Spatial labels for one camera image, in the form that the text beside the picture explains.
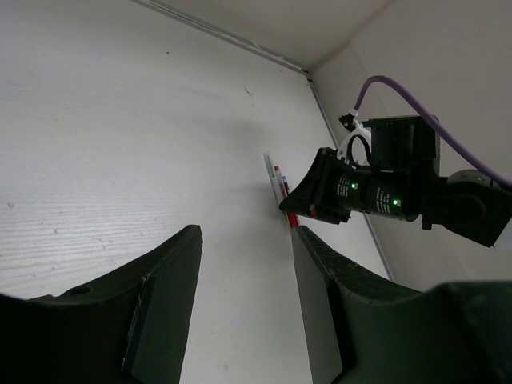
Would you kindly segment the green slim highlighter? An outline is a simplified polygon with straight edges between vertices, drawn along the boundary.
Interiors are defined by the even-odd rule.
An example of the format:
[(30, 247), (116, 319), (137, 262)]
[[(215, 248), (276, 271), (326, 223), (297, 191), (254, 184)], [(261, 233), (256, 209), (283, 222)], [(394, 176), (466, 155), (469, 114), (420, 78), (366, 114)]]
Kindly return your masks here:
[[(274, 163), (273, 163), (270, 153), (268, 151), (263, 154), (263, 159), (265, 161), (266, 170), (267, 170), (268, 176), (270, 178), (270, 184), (271, 184), (272, 190), (274, 192), (277, 206), (279, 206), (280, 202), (282, 201), (282, 191), (278, 184), (278, 178), (275, 173)], [(289, 231), (290, 227), (289, 227), (289, 222), (288, 222), (288, 218), (287, 218), (286, 214), (284, 212), (282, 212), (280, 209), (278, 209), (278, 213), (280, 215), (280, 219), (281, 219), (284, 230)]]

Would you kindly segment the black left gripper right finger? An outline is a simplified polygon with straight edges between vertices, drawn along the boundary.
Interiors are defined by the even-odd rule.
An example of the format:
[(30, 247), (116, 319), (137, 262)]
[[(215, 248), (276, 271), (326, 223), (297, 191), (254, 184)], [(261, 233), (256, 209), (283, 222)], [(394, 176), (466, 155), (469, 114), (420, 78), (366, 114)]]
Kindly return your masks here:
[(382, 278), (312, 230), (292, 233), (315, 383), (508, 383), (511, 284), (420, 292)]

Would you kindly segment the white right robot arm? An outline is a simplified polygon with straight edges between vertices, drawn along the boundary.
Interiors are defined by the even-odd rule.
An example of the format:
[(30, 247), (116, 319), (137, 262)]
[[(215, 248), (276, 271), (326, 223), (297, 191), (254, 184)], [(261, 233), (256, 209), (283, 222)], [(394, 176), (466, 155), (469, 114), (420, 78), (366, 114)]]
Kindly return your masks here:
[[(419, 116), (357, 122), (343, 147), (321, 148), (280, 209), (331, 224), (353, 212), (420, 220), (483, 246), (511, 227), (511, 192), (478, 170), (439, 173), (438, 133)], [(511, 284), (446, 282), (425, 292), (391, 282), (292, 234), (315, 383), (508, 383)]]

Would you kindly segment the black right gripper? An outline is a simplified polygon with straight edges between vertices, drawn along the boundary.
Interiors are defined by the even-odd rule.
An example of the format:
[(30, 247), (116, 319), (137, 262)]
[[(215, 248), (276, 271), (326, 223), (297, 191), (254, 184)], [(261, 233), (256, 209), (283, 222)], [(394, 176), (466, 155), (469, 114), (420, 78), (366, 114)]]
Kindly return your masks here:
[(280, 202), (279, 209), (320, 222), (348, 222), (351, 213), (360, 208), (339, 193), (338, 184), (346, 177), (350, 188), (356, 171), (358, 168), (338, 159), (334, 149), (320, 148), (304, 179)]

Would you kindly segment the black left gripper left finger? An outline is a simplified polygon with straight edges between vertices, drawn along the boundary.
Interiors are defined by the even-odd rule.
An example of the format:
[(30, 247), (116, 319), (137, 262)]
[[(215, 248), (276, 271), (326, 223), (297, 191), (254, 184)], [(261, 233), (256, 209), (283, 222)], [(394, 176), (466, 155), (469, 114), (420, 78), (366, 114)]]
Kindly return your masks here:
[(59, 296), (1, 297), (4, 383), (177, 383), (202, 256), (188, 225)]

